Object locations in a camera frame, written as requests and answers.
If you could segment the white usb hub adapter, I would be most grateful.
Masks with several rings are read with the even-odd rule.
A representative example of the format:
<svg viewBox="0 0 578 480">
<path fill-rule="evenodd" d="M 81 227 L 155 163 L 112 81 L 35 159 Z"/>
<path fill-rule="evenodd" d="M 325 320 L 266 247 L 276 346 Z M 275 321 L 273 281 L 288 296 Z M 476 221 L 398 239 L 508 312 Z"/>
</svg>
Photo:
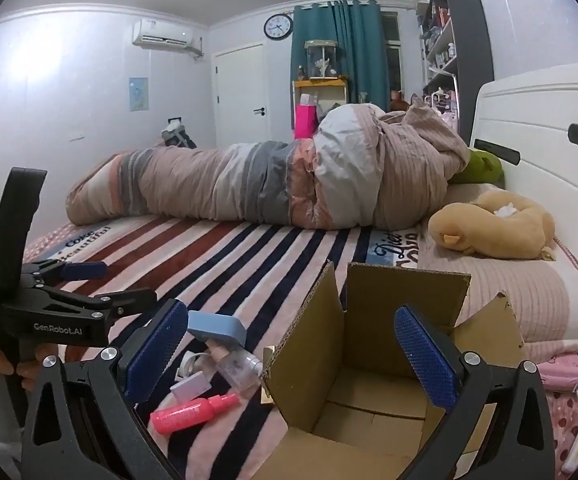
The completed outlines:
<svg viewBox="0 0 578 480">
<path fill-rule="evenodd" d="M 170 391 L 178 403 L 195 400 L 211 388 L 212 358 L 209 352 L 187 351 L 175 373 Z"/>
</svg>

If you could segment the pink spray bottle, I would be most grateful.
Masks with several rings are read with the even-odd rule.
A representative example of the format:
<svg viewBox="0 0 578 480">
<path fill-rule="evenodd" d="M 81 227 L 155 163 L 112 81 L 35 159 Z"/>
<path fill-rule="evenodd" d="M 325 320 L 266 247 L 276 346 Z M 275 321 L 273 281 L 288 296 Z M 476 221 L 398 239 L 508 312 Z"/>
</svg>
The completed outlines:
<svg viewBox="0 0 578 480">
<path fill-rule="evenodd" d="M 198 398 L 173 408 L 155 411 L 150 415 L 150 422 L 158 434 L 174 434 L 176 431 L 198 426 L 236 408 L 240 404 L 237 393 L 224 396 Z"/>
</svg>

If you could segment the light blue rectangular case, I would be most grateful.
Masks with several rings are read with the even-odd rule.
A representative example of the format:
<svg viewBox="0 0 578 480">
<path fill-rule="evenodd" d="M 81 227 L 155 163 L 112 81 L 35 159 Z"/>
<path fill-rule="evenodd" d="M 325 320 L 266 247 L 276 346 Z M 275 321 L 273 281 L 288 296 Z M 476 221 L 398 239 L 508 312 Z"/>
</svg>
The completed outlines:
<svg viewBox="0 0 578 480">
<path fill-rule="evenodd" d="M 200 341 L 213 340 L 226 347 L 245 347 L 247 330 L 234 316 L 189 311 L 187 332 Z"/>
</svg>

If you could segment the clear bottle with beige cap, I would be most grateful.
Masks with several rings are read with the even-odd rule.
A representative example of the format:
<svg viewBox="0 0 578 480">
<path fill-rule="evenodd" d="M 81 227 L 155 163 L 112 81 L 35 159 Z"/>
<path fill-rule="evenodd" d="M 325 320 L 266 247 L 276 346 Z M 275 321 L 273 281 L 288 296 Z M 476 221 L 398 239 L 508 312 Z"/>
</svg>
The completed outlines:
<svg viewBox="0 0 578 480">
<path fill-rule="evenodd" d="M 226 347 L 209 339 L 207 347 L 219 374 L 239 393 L 260 385 L 263 363 L 252 353 L 239 346 Z"/>
</svg>

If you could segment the brown cardboard box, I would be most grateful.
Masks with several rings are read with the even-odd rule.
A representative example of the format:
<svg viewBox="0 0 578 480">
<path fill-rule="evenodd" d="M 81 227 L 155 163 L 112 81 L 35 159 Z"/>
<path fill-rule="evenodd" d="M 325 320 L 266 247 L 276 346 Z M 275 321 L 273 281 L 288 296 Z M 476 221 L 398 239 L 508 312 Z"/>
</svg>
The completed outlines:
<svg viewBox="0 0 578 480">
<path fill-rule="evenodd" d="M 416 307 L 460 351 L 517 367 L 524 342 L 508 299 L 495 295 L 457 320 L 467 274 L 351 263 L 340 292 L 327 262 L 265 366 L 288 430 L 259 479 L 395 479 L 443 412 L 428 400 L 394 334 L 394 313 Z"/>
</svg>

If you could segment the pink pouch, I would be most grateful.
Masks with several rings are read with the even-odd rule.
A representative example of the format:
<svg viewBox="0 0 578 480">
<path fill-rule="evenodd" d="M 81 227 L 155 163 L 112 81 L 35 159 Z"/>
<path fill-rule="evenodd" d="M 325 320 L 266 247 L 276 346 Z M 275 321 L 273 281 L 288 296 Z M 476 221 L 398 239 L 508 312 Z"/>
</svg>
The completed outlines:
<svg viewBox="0 0 578 480">
<path fill-rule="evenodd" d="M 548 391 L 574 392 L 578 387 L 578 354 L 554 356 L 537 365 L 540 379 Z"/>
</svg>

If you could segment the pink ribbed pillow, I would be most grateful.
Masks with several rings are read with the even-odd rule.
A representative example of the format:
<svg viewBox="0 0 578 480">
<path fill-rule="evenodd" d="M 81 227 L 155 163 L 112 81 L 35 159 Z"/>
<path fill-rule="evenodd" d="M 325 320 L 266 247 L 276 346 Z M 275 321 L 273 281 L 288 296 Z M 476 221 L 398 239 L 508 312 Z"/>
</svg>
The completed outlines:
<svg viewBox="0 0 578 480">
<path fill-rule="evenodd" d="M 421 223 L 418 246 L 420 270 L 471 276 L 458 323 L 502 292 L 516 315 L 530 359 L 540 363 L 578 353 L 578 263 L 563 245 L 550 243 L 552 261 L 465 256 L 435 244 L 426 223 Z"/>
</svg>

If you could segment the striped fleece blanket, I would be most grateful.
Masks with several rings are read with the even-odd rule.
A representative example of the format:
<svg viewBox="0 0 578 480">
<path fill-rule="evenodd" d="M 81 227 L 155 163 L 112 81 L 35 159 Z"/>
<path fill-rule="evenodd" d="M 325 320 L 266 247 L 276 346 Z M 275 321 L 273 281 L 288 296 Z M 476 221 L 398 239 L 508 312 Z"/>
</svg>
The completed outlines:
<svg viewBox="0 0 578 480">
<path fill-rule="evenodd" d="M 138 217 L 67 224 L 29 244 L 26 258 L 106 263 L 104 278 L 64 284 L 70 292 L 148 287 L 160 301 L 236 316 L 247 350 L 259 356 L 280 342 L 325 263 L 335 267 L 339 286 L 351 262 L 415 268 L 418 233 Z M 186 479 L 250 479 L 286 430 L 279 411 L 254 390 L 234 411 L 155 440 Z"/>
</svg>

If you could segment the tan plush toy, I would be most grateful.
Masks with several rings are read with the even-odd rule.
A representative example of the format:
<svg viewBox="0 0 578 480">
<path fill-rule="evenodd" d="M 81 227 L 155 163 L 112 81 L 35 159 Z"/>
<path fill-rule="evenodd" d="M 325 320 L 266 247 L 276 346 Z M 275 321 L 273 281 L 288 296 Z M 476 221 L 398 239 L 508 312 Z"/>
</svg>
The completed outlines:
<svg viewBox="0 0 578 480">
<path fill-rule="evenodd" d="M 554 232 L 554 218 L 542 205 L 504 190 L 448 204 L 428 221 L 438 246 L 495 259 L 554 261 Z"/>
</svg>

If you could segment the rolled striped pink duvet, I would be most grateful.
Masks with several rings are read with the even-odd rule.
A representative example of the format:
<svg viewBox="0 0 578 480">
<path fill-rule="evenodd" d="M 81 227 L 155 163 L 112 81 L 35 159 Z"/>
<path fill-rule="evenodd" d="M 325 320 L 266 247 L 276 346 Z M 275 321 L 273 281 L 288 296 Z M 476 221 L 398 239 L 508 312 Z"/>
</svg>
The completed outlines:
<svg viewBox="0 0 578 480">
<path fill-rule="evenodd" d="M 66 198 L 74 224 L 163 214 L 175 218 L 341 230 L 410 228 L 440 209 L 470 151 L 419 101 L 331 110 L 308 139 L 228 148 L 158 146 L 115 154 Z"/>
</svg>

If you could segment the white door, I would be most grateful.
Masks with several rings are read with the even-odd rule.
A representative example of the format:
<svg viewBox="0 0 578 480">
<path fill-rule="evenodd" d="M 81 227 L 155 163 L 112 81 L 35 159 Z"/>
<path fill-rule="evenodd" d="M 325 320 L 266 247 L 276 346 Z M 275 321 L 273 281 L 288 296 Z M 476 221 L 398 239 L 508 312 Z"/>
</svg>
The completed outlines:
<svg viewBox="0 0 578 480">
<path fill-rule="evenodd" d="M 269 140 L 264 44 L 249 44 L 213 58 L 217 145 Z"/>
</svg>

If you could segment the white air conditioner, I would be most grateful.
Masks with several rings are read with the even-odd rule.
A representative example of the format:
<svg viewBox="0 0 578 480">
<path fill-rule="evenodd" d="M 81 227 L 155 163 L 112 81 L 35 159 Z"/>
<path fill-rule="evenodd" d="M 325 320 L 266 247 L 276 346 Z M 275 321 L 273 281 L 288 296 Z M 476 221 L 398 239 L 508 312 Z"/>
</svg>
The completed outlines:
<svg viewBox="0 0 578 480">
<path fill-rule="evenodd" d="M 202 39 L 193 29 L 173 22 L 141 18 L 132 28 L 132 44 L 155 50 L 188 52 L 196 60 L 203 58 Z"/>
</svg>

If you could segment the pink gift bag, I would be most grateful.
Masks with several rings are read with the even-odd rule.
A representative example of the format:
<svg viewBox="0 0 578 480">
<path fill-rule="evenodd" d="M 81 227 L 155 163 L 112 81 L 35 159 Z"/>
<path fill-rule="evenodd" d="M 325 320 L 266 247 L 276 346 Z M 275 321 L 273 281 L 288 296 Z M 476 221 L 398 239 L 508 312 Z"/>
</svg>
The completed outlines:
<svg viewBox="0 0 578 480">
<path fill-rule="evenodd" d="M 295 140 L 310 139 L 317 127 L 317 106 L 299 104 L 295 108 Z"/>
</svg>

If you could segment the yellow shelf table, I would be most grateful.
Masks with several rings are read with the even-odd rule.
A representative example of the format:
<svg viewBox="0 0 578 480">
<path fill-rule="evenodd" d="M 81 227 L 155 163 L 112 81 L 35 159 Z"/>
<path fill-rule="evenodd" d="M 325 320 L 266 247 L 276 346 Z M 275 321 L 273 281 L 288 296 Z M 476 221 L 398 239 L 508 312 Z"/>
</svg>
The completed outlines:
<svg viewBox="0 0 578 480">
<path fill-rule="evenodd" d="M 293 122 L 297 120 L 299 105 L 315 107 L 317 122 L 335 107 L 349 102 L 349 84 L 342 78 L 302 79 L 292 83 Z"/>
</svg>

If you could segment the dark bookshelf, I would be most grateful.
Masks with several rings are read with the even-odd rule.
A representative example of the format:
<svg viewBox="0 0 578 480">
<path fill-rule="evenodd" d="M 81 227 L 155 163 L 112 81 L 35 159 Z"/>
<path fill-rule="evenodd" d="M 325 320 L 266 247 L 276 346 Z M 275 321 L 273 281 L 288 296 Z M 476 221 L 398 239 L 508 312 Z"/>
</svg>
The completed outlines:
<svg viewBox="0 0 578 480">
<path fill-rule="evenodd" d="M 460 138 L 471 142 L 478 94 L 494 80 L 481 0 L 421 0 L 420 41 L 426 69 L 423 95 L 454 115 Z"/>
</svg>

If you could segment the glass fish tank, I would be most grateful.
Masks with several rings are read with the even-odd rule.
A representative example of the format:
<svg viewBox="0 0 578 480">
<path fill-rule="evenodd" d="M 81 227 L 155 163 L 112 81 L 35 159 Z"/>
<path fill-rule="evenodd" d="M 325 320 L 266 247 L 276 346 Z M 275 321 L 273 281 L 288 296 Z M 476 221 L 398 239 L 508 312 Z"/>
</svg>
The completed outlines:
<svg viewBox="0 0 578 480">
<path fill-rule="evenodd" d="M 307 40 L 304 44 L 306 54 L 306 75 L 310 79 L 337 79 L 337 47 L 335 40 Z"/>
</svg>

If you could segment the teal curtain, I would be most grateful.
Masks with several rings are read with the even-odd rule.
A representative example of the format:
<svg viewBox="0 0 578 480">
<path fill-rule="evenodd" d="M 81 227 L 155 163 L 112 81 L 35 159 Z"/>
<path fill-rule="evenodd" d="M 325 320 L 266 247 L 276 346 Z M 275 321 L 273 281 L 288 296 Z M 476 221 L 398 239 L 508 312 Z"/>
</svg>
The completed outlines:
<svg viewBox="0 0 578 480">
<path fill-rule="evenodd" d="M 309 40 L 337 43 L 336 70 L 349 81 L 349 99 L 364 93 L 382 110 L 389 105 L 390 81 L 381 8 L 377 1 L 335 0 L 293 9 L 290 79 L 306 68 L 304 45 Z"/>
</svg>

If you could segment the blue wall poster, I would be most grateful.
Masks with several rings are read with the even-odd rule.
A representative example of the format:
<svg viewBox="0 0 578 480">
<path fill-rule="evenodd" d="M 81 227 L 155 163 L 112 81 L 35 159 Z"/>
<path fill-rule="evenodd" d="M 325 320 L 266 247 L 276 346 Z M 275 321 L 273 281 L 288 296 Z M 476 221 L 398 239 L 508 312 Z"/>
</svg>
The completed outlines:
<svg viewBox="0 0 578 480">
<path fill-rule="evenodd" d="M 147 78 L 129 79 L 129 106 L 131 112 L 149 110 L 149 88 Z"/>
</svg>

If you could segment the round wall clock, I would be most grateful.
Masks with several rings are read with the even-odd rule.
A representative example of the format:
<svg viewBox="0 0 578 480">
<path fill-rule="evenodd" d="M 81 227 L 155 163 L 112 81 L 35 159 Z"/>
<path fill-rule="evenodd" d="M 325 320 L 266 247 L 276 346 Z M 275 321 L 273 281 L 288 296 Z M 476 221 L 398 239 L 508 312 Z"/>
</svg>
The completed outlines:
<svg viewBox="0 0 578 480">
<path fill-rule="evenodd" d="M 284 40 L 292 34 L 293 21 L 287 13 L 271 15 L 263 25 L 263 32 L 267 39 L 272 41 Z"/>
</svg>

